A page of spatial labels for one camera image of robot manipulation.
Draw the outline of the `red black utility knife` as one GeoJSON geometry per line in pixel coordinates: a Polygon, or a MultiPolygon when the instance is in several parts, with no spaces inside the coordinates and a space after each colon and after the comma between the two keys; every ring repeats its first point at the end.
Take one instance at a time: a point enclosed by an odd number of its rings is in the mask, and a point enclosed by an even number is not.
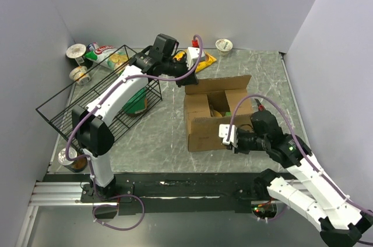
{"type": "Polygon", "coordinates": [[[257,98],[255,99],[255,102],[257,104],[258,111],[264,111],[266,109],[257,98]]]}

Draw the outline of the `round yellow sponge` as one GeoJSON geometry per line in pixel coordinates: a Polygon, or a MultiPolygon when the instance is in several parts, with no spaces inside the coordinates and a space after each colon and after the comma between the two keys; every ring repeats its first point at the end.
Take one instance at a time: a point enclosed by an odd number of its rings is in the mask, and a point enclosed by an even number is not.
{"type": "Polygon", "coordinates": [[[224,117],[226,113],[224,111],[217,111],[215,109],[212,109],[212,116],[213,117],[224,117]]]}

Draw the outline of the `brown cardboard express box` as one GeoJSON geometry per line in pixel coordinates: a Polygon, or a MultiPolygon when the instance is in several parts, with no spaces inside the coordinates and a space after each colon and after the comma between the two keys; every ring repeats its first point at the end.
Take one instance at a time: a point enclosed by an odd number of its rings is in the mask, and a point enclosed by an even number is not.
{"type": "Polygon", "coordinates": [[[190,152],[225,148],[219,126],[229,124],[237,104],[248,95],[251,75],[201,79],[185,86],[184,122],[190,152]]]}

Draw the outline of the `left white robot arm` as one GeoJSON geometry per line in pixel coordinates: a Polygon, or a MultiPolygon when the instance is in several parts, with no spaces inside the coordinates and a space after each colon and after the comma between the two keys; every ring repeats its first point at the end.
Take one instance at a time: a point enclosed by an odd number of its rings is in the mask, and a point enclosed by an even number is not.
{"type": "Polygon", "coordinates": [[[129,58],[127,66],[113,84],[85,107],[72,110],[73,131],[67,141],[70,148],[73,139],[78,141],[90,168],[90,180],[94,194],[104,202],[115,196],[115,176],[111,169],[108,151],[114,144],[114,135],[109,129],[114,117],[122,107],[145,88],[152,80],[176,82],[177,86],[198,84],[196,68],[204,57],[203,42],[199,35],[196,57],[187,53],[177,60],[178,41],[168,35],[159,34],[153,45],[129,58]]]}

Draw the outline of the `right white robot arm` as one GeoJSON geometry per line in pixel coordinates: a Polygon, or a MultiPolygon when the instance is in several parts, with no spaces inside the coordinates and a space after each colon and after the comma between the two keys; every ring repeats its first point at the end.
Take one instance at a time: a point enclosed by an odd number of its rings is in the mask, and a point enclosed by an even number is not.
{"type": "Polygon", "coordinates": [[[351,204],[337,192],[311,149],[298,137],[284,133],[269,111],[251,115],[252,131],[235,125],[221,125],[219,136],[235,153],[264,151],[307,189],[295,188],[273,170],[262,171],[255,179],[255,194],[266,200],[282,201],[307,219],[327,246],[354,246],[372,227],[372,212],[351,204]]]}

